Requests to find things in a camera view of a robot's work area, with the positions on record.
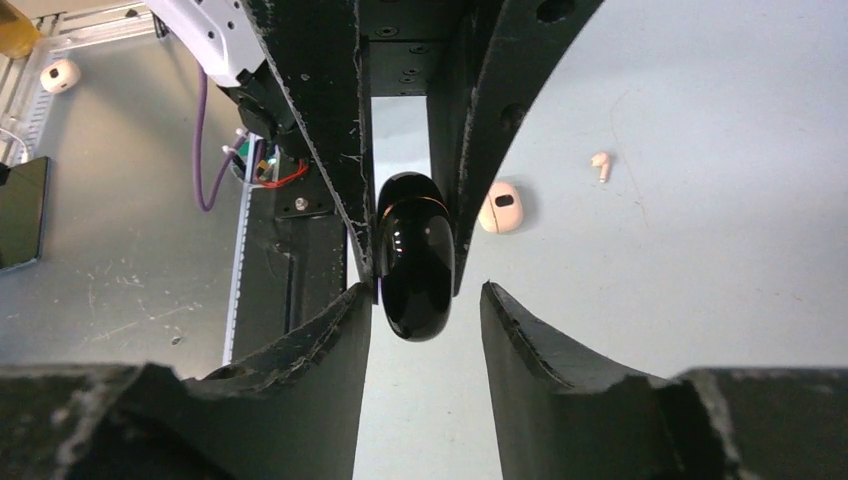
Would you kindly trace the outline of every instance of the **metal bracket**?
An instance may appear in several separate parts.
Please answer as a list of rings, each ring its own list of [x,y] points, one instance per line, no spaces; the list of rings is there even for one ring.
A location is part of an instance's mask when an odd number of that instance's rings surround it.
[[[453,222],[456,292],[483,200],[566,49],[603,0],[477,2],[427,90],[430,162]]]
[[[247,0],[245,7],[350,232],[359,277],[373,284],[371,94],[359,2]]]
[[[287,183],[285,188],[273,190],[276,205],[274,215],[277,220],[326,215],[336,209],[333,196],[315,161],[308,161],[310,167],[305,175]]]
[[[250,195],[232,359],[301,327],[347,286],[344,222],[338,215],[280,218],[279,193],[254,189]]]

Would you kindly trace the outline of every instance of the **earbud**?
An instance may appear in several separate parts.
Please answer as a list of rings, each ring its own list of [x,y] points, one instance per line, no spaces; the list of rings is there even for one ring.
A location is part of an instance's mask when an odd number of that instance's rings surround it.
[[[389,326],[405,340],[429,340],[447,324],[453,298],[453,232],[442,195],[426,175],[395,175],[380,191],[377,214]]]
[[[79,82],[77,64],[63,58],[41,71],[41,86],[50,93],[62,93]]]
[[[518,190],[506,182],[493,183],[477,219],[489,233],[511,232],[521,226],[524,212]]]
[[[592,156],[592,166],[601,167],[601,183],[607,183],[609,179],[610,156],[606,152],[596,153]]]

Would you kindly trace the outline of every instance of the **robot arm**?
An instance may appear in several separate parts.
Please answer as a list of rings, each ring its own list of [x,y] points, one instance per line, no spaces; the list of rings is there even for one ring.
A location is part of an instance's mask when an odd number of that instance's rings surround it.
[[[279,83],[240,1],[145,0],[238,105],[244,126],[292,157],[309,157]]]

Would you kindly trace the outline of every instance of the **white earbud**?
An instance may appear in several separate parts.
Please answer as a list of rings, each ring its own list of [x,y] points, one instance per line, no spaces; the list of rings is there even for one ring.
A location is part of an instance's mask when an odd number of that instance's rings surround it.
[[[601,183],[607,183],[609,179],[610,156],[606,152],[596,153],[592,156],[592,166],[601,168]]]
[[[493,183],[477,219],[490,233],[511,232],[521,226],[524,211],[518,189],[506,182]]]
[[[41,71],[41,86],[50,93],[62,93],[77,84],[80,79],[76,63],[63,58]]]

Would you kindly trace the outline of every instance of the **scratched surface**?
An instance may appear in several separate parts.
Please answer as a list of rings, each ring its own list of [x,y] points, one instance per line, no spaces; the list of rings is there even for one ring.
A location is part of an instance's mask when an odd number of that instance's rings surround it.
[[[221,362],[239,189],[227,175],[212,213],[194,205],[192,59],[155,39],[72,58],[83,80],[56,98],[37,152],[56,160],[44,258],[0,276],[0,363],[151,360],[204,375]],[[238,126],[210,90],[207,185]]]

